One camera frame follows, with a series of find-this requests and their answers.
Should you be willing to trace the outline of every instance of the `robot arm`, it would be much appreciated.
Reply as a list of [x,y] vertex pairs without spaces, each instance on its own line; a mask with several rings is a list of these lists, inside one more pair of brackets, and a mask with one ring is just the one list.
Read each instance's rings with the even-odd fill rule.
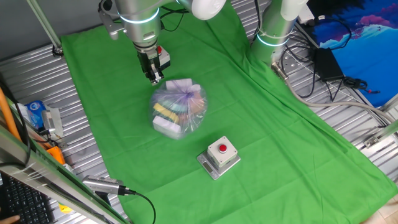
[[254,55],[271,65],[278,61],[300,11],[308,0],[273,0],[262,13],[259,33],[252,44]]
[[[99,5],[99,16],[112,39],[118,38],[118,31],[129,37],[137,50],[142,71],[152,85],[163,79],[162,67],[157,51],[157,38],[160,34],[159,7],[174,0],[114,0],[121,19],[115,24],[108,11],[112,7],[111,0]],[[192,14],[207,20],[215,16],[224,6],[226,0],[179,0]]]

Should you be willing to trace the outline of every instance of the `blue packaging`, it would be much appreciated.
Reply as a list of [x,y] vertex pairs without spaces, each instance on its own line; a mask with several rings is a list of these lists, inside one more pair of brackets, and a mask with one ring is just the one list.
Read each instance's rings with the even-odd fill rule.
[[29,111],[30,122],[37,129],[43,129],[42,111],[45,110],[43,102],[35,100],[25,105]]

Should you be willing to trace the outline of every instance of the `white cable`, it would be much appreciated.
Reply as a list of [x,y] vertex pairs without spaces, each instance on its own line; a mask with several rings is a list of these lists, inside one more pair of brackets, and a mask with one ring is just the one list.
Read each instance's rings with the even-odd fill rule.
[[357,103],[357,102],[335,102],[335,103],[310,103],[308,101],[303,100],[301,97],[298,96],[298,94],[294,91],[292,84],[290,84],[289,79],[285,80],[287,87],[291,90],[293,95],[302,103],[304,103],[307,106],[312,106],[312,107],[327,107],[327,106],[341,106],[341,105],[348,105],[348,106],[359,106],[368,110],[371,110],[375,113],[377,113],[380,116],[385,117],[390,123],[393,123],[395,120],[392,119],[389,115],[387,115],[385,112],[376,109],[372,106],[365,105],[363,103]]
[[160,7],[163,1],[164,1],[164,0],[159,0],[157,3],[155,3],[155,4],[151,5],[151,6],[149,6],[149,7],[146,8],[146,9],[143,9],[143,10],[138,11],[138,12],[127,13],[127,14],[116,14],[116,13],[112,13],[112,12],[109,12],[109,11],[105,10],[105,9],[104,9],[104,1],[101,2],[100,6],[101,6],[101,10],[102,10],[105,14],[108,14],[108,15],[110,15],[110,16],[117,16],[117,17],[119,17],[119,16],[135,16],[135,15],[141,14],[141,13],[143,13],[143,12],[149,11],[149,10],[151,10],[151,9],[155,9],[155,8]]

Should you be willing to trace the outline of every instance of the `red button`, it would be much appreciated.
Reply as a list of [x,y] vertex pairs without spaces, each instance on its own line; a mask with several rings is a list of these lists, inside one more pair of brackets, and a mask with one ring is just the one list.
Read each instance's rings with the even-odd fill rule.
[[220,150],[220,152],[225,152],[226,151],[226,146],[225,145],[220,145],[218,147],[218,149]]

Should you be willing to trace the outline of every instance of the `emergency stop button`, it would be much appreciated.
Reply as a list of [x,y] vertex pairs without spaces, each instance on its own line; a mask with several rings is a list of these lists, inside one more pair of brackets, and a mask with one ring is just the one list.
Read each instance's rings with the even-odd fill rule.
[[225,153],[226,152],[226,145],[221,144],[220,146],[218,146],[218,150],[220,151],[220,153]]

